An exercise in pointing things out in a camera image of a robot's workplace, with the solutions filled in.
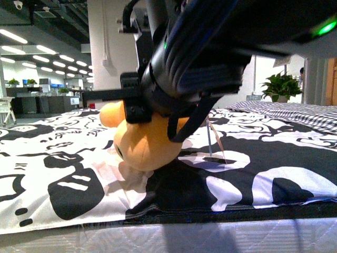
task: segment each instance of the gray checkered blanket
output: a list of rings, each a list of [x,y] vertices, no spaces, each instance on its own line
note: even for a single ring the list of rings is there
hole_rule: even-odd
[[[244,101],[227,109],[255,112],[273,119],[296,122],[320,132],[337,134],[337,106]]]

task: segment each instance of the green led light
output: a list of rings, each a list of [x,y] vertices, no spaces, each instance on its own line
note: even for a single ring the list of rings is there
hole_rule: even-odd
[[[321,36],[325,33],[328,33],[329,31],[331,31],[332,29],[334,29],[337,25],[337,21],[334,21],[332,23],[330,23],[329,25],[326,25],[325,27],[323,27],[322,29],[320,29],[318,31],[318,35]]]

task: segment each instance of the white chair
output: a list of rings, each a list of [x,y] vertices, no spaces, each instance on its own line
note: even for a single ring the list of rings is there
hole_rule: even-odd
[[[3,127],[6,126],[10,115],[13,118],[14,124],[16,124],[16,118],[15,118],[15,115],[14,115],[14,112],[11,106],[11,100],[13,98],[14,97],[11,97],[11,96],[5,96],[3,98],[0,98],[0,113],[7,113],[5,121],[2,123]]]

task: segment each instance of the stuffed animal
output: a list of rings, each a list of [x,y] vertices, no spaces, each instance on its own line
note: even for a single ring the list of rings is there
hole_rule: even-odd
[[[115,128],[114,146],[119,156],[133,169],[152,171],[170,163],[178,156],[182,143],[167,137],[168,119],[152,115],[150,123],[129,124],[125,119],[123,101],[105,105],[100,112],[101,123]]]

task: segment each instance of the ceiling light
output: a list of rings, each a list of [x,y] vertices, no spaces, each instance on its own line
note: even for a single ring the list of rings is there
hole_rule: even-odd
[[[10,47],[10,46],[2,46],[1,47],[3,50],[15,53],[15,54],[26,54],[24,51]]]
[[[33,58],[42,62],[49,62],[49,59],[45,58],[45,57],[41,57],[38,55],[33,55]]]
[[[73,62],[74,61],[73,58],[70,58],[70,57],[68,57],[66,55],[60,55],[60,58],[66,60],[66,61],[69,61],[69,62]]]
[[[87,64],[86,63],[84,63],[84,62],[80,62],[80,61],[77,61],[76,62],[78,65],[80,65],[80,66],[83,66],[83,67],[85,67]]]
[[[21,37],[15,35],[13,33],[10,33],[9,31],[0,29],[0,33],[3,34],[3,35],[5,35],[5,36],[7,36],[7,37],[9,37],[9,38],[12,38],[12,39],[14,39],[16,41],[19,41],[19,42],[21,42],[23,44],[27,44],[28,43],[28,41],[25,40],[24,38],[21,38]]]
[[[73,70],[73,71],[77,71],[77,68],[76,67],[72,67],[72,66],[69,66],[68,69]]]
[[[54,50],[51,50],[51,49],[49,49],[48,47],[45,47],[45,46],[37,45],[36,48],[45,52],[45,53],[48,53],[48,54],[56,54],[56,52]]]
[[[52,72],[53,71],[52,69],[49,69],[48,67],[42,67],[41,69],[44,70],[44,71],[48,71],[48,72]]]
[[[65,67],[65,64],[61,62],[53,62],[54,65],[59,66],[59,67]]]
[[[9,63],[14,63],[15,62],[12,59],[4,58],[4,57],[0,57],[0,60],[3,61],[3,62],[9,62]]]
[[[24,65],[24,66],[26,66],[26,67],[36,68],[36,65],[31,64],[31,63],[27,63],[27,62],[22,63],[22,65]]]

